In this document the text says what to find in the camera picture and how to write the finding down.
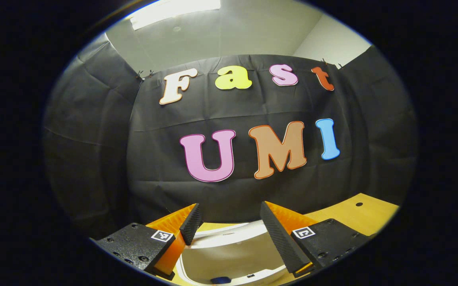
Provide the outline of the black backdrop cloth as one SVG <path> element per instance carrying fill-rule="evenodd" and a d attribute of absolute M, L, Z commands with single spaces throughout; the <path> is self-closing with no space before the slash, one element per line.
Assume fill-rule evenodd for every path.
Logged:
<path fill-rule="evenodd" d="M 240 54 L 140 79 L 103 34 L 62 73 L 43 125 L 53 192 L 95 239 L 193 203 L 206 223 L 253 222 L 262 201 L 399 206 L 418 157 L 409 94 L 373 46 L 341 69 Z"/>

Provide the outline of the ceiling light panel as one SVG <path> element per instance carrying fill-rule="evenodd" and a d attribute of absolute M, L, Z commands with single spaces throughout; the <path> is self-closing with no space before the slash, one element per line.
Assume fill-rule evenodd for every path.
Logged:
<path fill-rule="evenodd" d="M 125 19 L 130 20 L 136 31 L 165 19 L 220 8 L 221 0 L 158 0 L 132 12 Z"/>

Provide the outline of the wooden desktop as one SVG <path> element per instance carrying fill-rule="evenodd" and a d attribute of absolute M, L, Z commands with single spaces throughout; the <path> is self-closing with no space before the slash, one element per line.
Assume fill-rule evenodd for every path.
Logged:
<path fill-rule="evenodd" d="M 392 203 L 360 193 L 341 203 L 309 213 L 307 217 L 318 222 L 334 218 L 364 235 L 373 235 L 385 226 L 397 209 Z"/>

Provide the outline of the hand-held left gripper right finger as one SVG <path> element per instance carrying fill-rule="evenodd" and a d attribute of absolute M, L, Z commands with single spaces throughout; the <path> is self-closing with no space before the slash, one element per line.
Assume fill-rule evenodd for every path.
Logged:
<path fill-rule="evenodd" d="M 336 264 L 371 239 L 329 218 L 306 215 L 263 201 L 260 217 L 287 271 L 298 278 Z"/>

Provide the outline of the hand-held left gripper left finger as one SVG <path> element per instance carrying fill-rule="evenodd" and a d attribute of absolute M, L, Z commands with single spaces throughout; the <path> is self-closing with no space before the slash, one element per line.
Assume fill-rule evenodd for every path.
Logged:
<path fill-rule="evenodd" d="M 198 203 L 146 225 L 131 223 L 94 243 L 140 271 L 172 280 L 176 263 L 202 225 Z"/>

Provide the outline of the white desktop garbage bin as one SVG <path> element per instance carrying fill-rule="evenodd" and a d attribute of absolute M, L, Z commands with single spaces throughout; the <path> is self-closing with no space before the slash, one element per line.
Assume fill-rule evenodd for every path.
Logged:
<path fill-rule="evenodd" d="M 261 220 L 204 223 L 176 263 L 173 283 L 214 286 L 210 279 L 231 278 L 218 286 L 279 286 L 294 280 Z"/>

